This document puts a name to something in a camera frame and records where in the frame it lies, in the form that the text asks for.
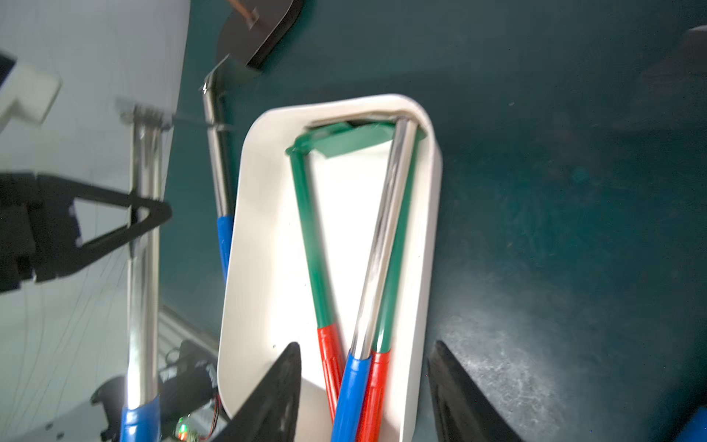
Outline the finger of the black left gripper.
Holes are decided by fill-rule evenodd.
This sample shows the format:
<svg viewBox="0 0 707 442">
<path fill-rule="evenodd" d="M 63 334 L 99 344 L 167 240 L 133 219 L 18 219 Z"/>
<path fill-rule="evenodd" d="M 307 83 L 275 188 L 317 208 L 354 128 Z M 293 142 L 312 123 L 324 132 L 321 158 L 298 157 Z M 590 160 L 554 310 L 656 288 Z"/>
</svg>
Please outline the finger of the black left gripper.
<svg viewBox="0 0 707 442">
<path fill-rule="evenodd" d="M 40 224 L 32 266 L 36 279 L 76 274 L 165 224 L 170 205 L 54 175 L 36 177 Z"/>
</svg>

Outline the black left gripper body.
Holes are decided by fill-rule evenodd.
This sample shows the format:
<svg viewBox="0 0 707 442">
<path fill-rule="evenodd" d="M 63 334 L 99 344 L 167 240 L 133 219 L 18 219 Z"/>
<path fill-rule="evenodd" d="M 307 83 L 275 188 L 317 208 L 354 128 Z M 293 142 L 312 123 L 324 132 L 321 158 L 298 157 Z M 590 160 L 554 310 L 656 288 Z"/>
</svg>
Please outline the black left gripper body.
<svg viewBox="0 0 707 442">
<path fill-rule="evenodd" d="M 20 288 L 33 277 L 31 258 L 36 241 L 31 208 L 39 203 L 39 190 L 31 173 L 1 174 L 1 292 Z"/>
</svg>

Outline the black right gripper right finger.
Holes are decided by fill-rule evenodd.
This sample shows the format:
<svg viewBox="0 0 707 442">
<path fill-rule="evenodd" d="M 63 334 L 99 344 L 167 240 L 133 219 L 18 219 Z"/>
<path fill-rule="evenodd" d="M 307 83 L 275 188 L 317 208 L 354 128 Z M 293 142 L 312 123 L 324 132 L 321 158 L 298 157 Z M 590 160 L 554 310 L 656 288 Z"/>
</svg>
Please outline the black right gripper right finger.
<svg viewBox="0 0 707 442">
<path fill-rule="evenodd" d="M 519 441 L 447 345 L 437 341 L 427 359 L 440 441 Z"/>
</svg>

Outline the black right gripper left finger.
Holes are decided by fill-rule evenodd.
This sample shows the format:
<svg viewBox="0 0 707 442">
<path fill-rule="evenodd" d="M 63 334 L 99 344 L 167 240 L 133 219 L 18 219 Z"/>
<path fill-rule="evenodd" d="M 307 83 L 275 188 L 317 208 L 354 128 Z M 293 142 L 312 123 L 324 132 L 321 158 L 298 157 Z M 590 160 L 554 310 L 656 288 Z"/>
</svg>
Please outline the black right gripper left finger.
<svg viewBox="0 0 707 442">
<path fill-rule="evenodd" d="M 213 441 L 294 441 L 301 381 L 300 346 L 292 342 Z"/>
</svg>

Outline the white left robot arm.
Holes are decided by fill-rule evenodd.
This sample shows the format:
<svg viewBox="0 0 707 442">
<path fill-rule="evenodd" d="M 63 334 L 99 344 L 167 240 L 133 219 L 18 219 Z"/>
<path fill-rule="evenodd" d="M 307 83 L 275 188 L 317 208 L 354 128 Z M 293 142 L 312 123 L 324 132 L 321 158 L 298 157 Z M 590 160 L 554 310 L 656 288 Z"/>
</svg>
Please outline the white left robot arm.
<svg viewBox="0 0 707 442">
<path fill-rule="evenodd" d="M 2 125 L 12 119 L 43 123 L 60 88 L 57 77 L 2 55 Z M 143 209 L 147 217 L 85 242 L 75 214 L 75 200 Z M 168 203 L 136 192 L 120 193 L 54 175 L 4 172 L 1 175 L 1 290 L 17 290 L 28 280 L 42 283 L 72 276 L 163 225 L 171 216 Z"/>
</svg>

